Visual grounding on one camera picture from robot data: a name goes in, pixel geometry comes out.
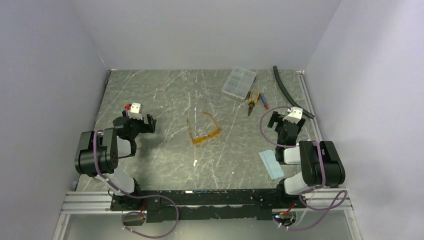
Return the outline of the light blue cleaning cloth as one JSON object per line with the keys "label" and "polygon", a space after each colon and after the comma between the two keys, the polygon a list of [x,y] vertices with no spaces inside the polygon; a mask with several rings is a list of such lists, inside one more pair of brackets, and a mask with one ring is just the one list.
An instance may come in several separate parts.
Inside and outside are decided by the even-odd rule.
{"label": "light blue cleaning cloth", "polygon": [[285,173],[279,162],[276,160],[275,153],[272,150],[260,152],[259,157],[261,158],[272,180],[282,179],[285,176]]}

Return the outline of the orange transparent sunglasses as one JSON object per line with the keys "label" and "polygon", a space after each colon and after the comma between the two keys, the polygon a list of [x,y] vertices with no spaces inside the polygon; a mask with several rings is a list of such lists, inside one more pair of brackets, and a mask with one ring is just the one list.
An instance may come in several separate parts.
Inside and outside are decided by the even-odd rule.
{"label": "orange transparent sunglasses", "polygon": [[211,139],[221,133],[221,127],[218,121],[209,112],[203,111],[204,117],[201,120],[205,122],[197,123],[197,116],[194,116],[194,123],[186,119],[186,128],[189,139],[193,145],[198,145]]}

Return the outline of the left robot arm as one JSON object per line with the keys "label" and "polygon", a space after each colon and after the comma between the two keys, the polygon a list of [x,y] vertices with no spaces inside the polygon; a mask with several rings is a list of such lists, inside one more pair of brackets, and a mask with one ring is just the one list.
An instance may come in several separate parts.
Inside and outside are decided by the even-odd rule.
{"label": "left robot arm", "polygon": [[119,167],[119,160],[133,157],[137,151],[136,137],[156,130],[156,119],[146,116],[147,122],[120,116],[105,130],[81,133],[74,165],[80,175],[98,179],[113,193],[111,210],[137,211],[144,204],[137,181]]}

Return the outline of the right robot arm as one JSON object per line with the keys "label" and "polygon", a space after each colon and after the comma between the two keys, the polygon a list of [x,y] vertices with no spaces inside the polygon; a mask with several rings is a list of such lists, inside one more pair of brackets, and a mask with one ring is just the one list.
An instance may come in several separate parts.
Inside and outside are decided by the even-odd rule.
{"label": "right robot arm", "polygon": [[345,182],[346,171],[332,141],[298,141],[306,120],[299,110],[288,115],[273,111],[267,124],[277,133],[275,159],[280,165],[296,165],[300,172],[282,179],[275,202],[282,208],[300,204],[299,196],[324,187],[337,187]]}

